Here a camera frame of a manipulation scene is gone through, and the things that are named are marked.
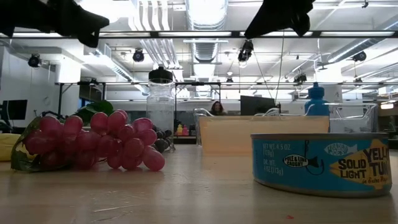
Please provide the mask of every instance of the desk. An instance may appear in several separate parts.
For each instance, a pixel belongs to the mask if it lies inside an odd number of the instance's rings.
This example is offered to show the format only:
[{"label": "desk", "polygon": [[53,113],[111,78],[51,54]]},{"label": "desk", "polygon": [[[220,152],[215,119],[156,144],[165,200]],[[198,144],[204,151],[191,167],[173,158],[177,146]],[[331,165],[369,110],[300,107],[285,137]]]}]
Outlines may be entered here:
[{"label": "desk", "polygon": [[0,163],[4,223],[397,223],[398,152],[391,151],[391,195],[323,198],[253,181],[250,157],[202,157],[196,146],[165,154],[163,172],[25,174]]}]

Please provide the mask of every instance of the fish logo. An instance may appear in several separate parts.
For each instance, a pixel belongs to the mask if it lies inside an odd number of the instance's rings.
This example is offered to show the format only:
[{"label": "fish logo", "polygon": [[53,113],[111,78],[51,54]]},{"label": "fish logo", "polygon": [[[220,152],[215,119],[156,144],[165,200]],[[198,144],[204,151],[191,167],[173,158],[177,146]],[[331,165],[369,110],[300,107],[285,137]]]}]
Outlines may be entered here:
[{"label": "fish logo", "polygon": [[306,157],[303,157],[301,155],[297,155],[297,154],[291,154],[288,155],[284,158],[283,162],[290,166],[290,167],[305,167],[305,166],[313,166],[318,168],[318,157],[315,156],[312,159],[307,159]]},{"label": "fish logo", "polygon": [[357,145],[349,147],[342,143],[333,143],[325,148],[325,152],[332,156],[343,156],[350,153],[355,153],[357,151],[358,151]]}]

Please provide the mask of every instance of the computer monitor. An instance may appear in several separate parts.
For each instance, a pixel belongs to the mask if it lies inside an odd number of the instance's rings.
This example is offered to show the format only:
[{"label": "computer monitor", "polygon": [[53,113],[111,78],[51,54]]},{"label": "computer monitor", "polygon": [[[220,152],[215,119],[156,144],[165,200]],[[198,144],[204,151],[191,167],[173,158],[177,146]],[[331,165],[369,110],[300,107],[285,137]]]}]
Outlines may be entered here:
[{"label": "computer monitor", "polygon": [[275,108],[275,100],[258,96],[241,96],[241,115],[253,116]]},{"label": "computer monitor", "polygon": [[25,120],[26,108],[27,100],[4,100],[1,105],[1,119]]}]

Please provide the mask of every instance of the tuna can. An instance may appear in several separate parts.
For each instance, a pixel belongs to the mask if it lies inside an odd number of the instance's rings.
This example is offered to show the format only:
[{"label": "tuna can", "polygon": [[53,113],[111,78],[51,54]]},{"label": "tuna can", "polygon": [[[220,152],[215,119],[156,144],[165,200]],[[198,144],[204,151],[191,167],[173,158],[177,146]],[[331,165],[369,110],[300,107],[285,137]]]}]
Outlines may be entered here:
[{"label": "tuna can", "polygon": [[260,184],[325,197],[375,197],[391,189],[388,134],[252,134]]}]

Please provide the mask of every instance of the blue tuna can label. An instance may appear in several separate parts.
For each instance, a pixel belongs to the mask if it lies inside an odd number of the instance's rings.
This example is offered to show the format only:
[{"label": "blue tuna can label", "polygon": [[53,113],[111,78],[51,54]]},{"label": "blue tuna can label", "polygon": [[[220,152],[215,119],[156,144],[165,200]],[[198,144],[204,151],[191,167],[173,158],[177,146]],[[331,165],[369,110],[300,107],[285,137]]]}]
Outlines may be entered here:
[{"label": "blue tuna can label", "polygon": [[387,139],[253,139],[253,175],[295,189],[374,191],[391,188]]}]

